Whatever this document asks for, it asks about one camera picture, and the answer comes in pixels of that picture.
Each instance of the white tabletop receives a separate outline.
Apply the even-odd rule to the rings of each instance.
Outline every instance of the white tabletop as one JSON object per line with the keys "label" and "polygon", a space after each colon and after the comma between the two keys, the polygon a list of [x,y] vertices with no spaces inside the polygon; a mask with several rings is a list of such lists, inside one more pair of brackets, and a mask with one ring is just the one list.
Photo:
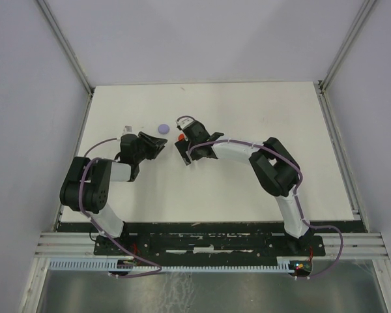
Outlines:
{"label": "white tabletop", "polygon": [[[207,130],[246,141],[278,138],[300,164],[299,189],[310,220],[352,220],[346,191],[312,82],[192,83],[97,87],[79,155],[125,125],[135,133],[167,138],[156,160],[140,164],[133,183],[111,183],[108,203],[126,222],[281,221],[275,199],[251,167],[202,159],[185,166],[174,143],[175,119],[192,115]],[[158,133],[165,123],[169,134]],[[89,157],[113,158],[119,142],[97,147]],[[63,222],[86,221],[65,208]]]}

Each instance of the small purple object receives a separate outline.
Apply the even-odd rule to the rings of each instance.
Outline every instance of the small purple object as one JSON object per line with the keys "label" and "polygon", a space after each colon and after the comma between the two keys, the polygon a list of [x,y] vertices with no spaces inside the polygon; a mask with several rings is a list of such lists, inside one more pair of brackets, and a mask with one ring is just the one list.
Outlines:
{"label": "small purple object", "polygon": [[158,131],[160,134],[166,135],[169,133],[169,126],[166,124],[161,124],[158,126]]}

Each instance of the robotic arm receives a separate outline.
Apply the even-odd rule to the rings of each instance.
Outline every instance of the robotic arm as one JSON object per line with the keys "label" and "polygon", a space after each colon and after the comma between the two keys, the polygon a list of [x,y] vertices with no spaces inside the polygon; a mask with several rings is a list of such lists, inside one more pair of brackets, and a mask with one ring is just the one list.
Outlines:
{"label": "robotic arm", "polygon": [[[116,156],[119,161],[102,159],[89,170],[82,195],[83,206],[98,225],[113,238],[122,235],[124,222],[107,203],[110,181],[135,181],[139,174],[139,163],[143,160],[154,160],[166,143],[166,139],[155,138],[143,132],[137,136],[125,134],[121,137],[120,152]],[[86,157],[75,157],[61,187],[59,199],[73,211],[80,211],[80,180],[90,161]]]}
{"label": "robotic arm", "polygon": [[[175,146],[186,165],[201,158],[226,158],[251,166],[261,186],[276,198],[288,237],[296,246],[307,244],[312,233],[303,223],[294,199],[294,189],[299,178],[293,167],[264,149],[254,147],[254,143],[249,145],[246,142],[231,140],[219,132],[210,135],[203,124],[189,117],[179,119],[177,128],[184,133],[185,138],[176,142]],[[269,138],[263,142],[263,147],[299,167],[278,139]]]}

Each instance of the white wall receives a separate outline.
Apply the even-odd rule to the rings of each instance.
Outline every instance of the white wall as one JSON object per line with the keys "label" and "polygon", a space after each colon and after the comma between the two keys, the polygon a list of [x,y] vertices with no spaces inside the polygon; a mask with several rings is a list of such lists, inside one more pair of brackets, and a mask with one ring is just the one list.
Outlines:
{"label": "white wall", "polygon": [[0,312],[17,310],[87,95],[32,0],[0,0]]}
{"label": "white wall", "polygon": [[363,0],[48,0],[89,81],[317,81]]}
{"label": "white wall", "polygon": [[329,97],[371,227],[391,257],[391,0],[379,1]]}

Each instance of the wire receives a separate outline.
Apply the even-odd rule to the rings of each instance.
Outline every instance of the wire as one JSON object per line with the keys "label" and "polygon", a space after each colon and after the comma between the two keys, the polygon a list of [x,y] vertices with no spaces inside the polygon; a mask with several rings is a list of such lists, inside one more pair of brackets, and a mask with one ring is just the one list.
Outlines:
{"label": "wire", "polygon": [[135,243],[132,245],[132,248],[134,254],[141,256],[141,251],[138,249],[138,246]]}
{"label": "wire", "polygon": [[96,242],[96,240],[93,239],[93,238],[91,237],[91,231],[92,231],[92,230],[93,230],[93,226],[90,227],[90,230],[89,230],[89,237],[90,237],[91,241]]}
{"label": "wire", "polygon": [[310,257],[308,258],[308,261],[311,262],[313,259],[313,247],[310,246]]}
{"label": "wire", "polygon": [[148,265],[152,265],[152,266],[155,266],[157,267],[158,269],[154,270],[154,271],[150,271],[150,272],[144,272],[144,273],[138,273],[138,274],[132,274],[132,275],[126,275],[126,276],[119,276],[119,275],[114,275],[114,274],[111,274],[111,276],[114,276],[116,278],[120,277],[120,278],[135,278],[135,277],[143,277],[143,276],[149,276],[149,275],[154,275],[154,274],[157,274],[159,273],[161,270],[162,270],[162,266],[161,265],[158,265],[157,263],[155,262],[152,262],[152,261],[149,261],[149,260],[146,260],[140,256],[137,256],[136,254],[134,253],[131,253],[131,251],[127,250],[125,247],[123,247],[120,243],[118,243],[110,234],[106,233],[101,227],[100,225],[98,225],[98,223],[93,219],[93,217],[84,209],[84,206],[83,206],[83,193],[84,193],[84,184],[85,184],[85,179],[87,177],[87,174],[91,168],[91,166],[98,162],[99,160],[102,160],[101,158],[94,158],[92,159],[85,167],[84,169],[84,172],[83,172],[83,175],[81,176],[81,181],[80,181],[80,189],[78,191],[78,206],[80,207],[80,211],[81,213],[83,213],[91,222],[91,224],[94,225],[94,227],[100,232],[100,233],[103,233],[108,239],[110,239],[110,241],[115,244],[117,246],[117,248],[119,248],[120,250],[122,250],[124,253],[128,254],[129,256],[132,256],[133,258],[139,260],[139,261],[142,261],[143,263],[146,263]]}
{"label": "wire", "polygon": [[272,155],[274,155],[275,157],[279,158],[280,160],[284,161],[285,163],[287,163],[288,165],[290,165],[290,167],[292,167],[297,173],[298,173],[298,183],[296,184],[295,188],[294,188],[294,199],[295,199],[295,202],[297,203],[297,207],[298,207],[298,212],[300,213],[300,218],[301,218],[301,221],[304,223],[304,225],[306,225],[307,227],[311,228],[311,229],[314,229],[314,230],[334,230],[336,231],[338,234],[339,234],[339,238],[340,238],[340,248],[339,248],[339,252],[338,252],[338,255],[336,256],[336,258],[334,259],[333,263],[330,264],[329,267],[327,267],[326,269],[324,269],[323,271],[321,271],[320,273],[317,273],[317,274],[314,274],[314,275],[310,275],[309,277],[305,278],[305,279],[310,279],[310,278],[316,278],[318,276],[321,276],[325,273],[327,273],[329,270],[333,269],[338,263],[339,263],[339,259],[340,259],[340,256],[341,256],[341,253],[343,251],[343,235],[341,234],[341,231],[339,230],[339,228],[335,227],[335,226],[332,226],[332,225],[324,225],[324,226],[314,226],[314,225],[311,225],[305,218],[304,218],[304,212],[302,210],[302,207],[301,207],[301,203],[300,203],[300,200],[298,198],[298,188],[299,186],[301,185],[302,181],[303,181],[303,174],[302,172],[300,171],[300,168],[298,168],[297,165],[295,165],[294,163],[292,163],[290,160],[288,160],[287,158],[285,158],[284,156],[280,155],[279,153],[267,148],[267,147],[264,147],[263,145],[257,145],[257,144],[254,144],[252,142],[244,142],[242,140],[233,140],[233,139],[226,139],[226,140],[215,140],[213,142],[204,142],[204,143],[200,143],[198,145],[194,145],[193,147],[191,147],[189,150],[188,150],[188,156],[191,158],[191,152],[194,150],[194,149],[197,149],[197,148],[200,148],[200,147],[204,147],[206,145],[214,145],[216,143],[237,143],[239,145],[247,145],[249,147],[255,147],[255,148],[258,148],[258,149],[261,149],[261,150],[264,150]]}
{"label": "wire", "polygon": [[99,145],[102,145],[103,143],[106,142],[114,142],[115,140],[117,140],[117,138],[110,138],[110,139],[103,140],[102,142],[96,143],[90,149],[88,149],[86,153],[84,153],[84,157],[86,157],[90,153],[90,151],[93,150],[95,147],[98,147]]}
{"label": "wire", "polygon": [[196,120],[196,119],[194,119],[191,115],[183,115],[183,116],[180,116],[180,117],[177,119],[177,123],[178,123],[181,119],[185,119],[185,118],[192,119],[193,121]]}

